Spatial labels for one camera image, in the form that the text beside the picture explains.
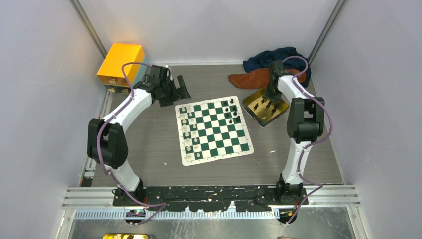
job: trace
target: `orange cloth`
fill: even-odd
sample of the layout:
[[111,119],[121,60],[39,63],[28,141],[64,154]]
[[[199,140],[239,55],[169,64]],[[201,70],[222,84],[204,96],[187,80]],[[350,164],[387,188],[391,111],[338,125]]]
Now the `orange cloth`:
[[[296,69],[286,69],[294,74],[300,71]],[[232,74],[228,76],[228,80],[236,87],[242,89],[259,89],[268,85],[270,79],[269,68],[259,68],[254,71],[245,74]],[[301,74],[298,77],[299,82],[306,80],[306,73]]]

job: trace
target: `chessboard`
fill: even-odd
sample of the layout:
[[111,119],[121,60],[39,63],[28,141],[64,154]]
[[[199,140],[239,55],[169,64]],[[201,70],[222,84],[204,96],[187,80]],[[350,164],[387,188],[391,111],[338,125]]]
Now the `chessboard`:
[[176,106],[184,166],[253,153],[237,96]]

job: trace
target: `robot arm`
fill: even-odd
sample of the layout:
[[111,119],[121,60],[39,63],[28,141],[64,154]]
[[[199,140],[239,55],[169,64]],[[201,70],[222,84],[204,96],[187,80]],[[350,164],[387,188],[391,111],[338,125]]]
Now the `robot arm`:
[[127,161],[125,133],[133,121],[155,100],[163,107],[181,99],[190,99],[183,77],[178,76],[178,81],[180,87],[176,89],[167,67],[152,66],[150,74],[133,87],[133,96],[129,95],[113,112],[102,119],[92,119],[88,125],[88,157],[100,163],[96,145],[97,134],[100,127],[113,118],[104,128],[100,139],[104,166],[121,185],[140,200],[144,198],[143,182]]
[[[284,70],[282,61],[274,61],[270,64],[270,82],[264,96],[278,103],[284,94],[290,105],[287,120],[287,134],[290,139],[290,150],[285,169],[280,175],[277,186],[281,193],[286,196],[299,195],[303,187],[303,180],[299,176],[298,164],[304,147],[317,140],[324,129],[324,111],[308,96],[308,93],[298,82],[296,77]],[[324,99],[316,97],[324,104]],[[304,150],[300,172],[303,172],[311,147]]]

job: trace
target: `yellow box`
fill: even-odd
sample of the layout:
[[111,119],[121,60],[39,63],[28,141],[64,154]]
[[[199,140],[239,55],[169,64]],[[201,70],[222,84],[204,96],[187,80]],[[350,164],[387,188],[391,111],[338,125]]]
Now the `yellow box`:
[[[145,53],[141,45],[114,43],[101,64],[100,69],[98,69],[97,76],[112,92],[114,92],[115,89],[121,89],[121,87],[127,88],[129,87],[129,84],[124,78],[121,66],[127,62],[144,62],[145,60]],[[130,82],[133,84],[135,84],[139,78],[142,80],[143,75],[136,77],[139,68],[141,68],[141,66],[137,64],[128,65],[124,68]]]

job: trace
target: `white wall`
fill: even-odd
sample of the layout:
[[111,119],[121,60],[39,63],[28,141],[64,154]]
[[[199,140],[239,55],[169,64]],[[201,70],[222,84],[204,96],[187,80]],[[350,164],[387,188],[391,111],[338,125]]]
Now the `white wall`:
[[105,48],[136,43],[154,63],[241,62],[279,47],[308,56],[336,0],[81,0]]
[[0,237],[53,238],[86,157],[102,58],[67,0],[0,1]]
[[422,235],[422,1],[348,1],[313,65],[374,238]]

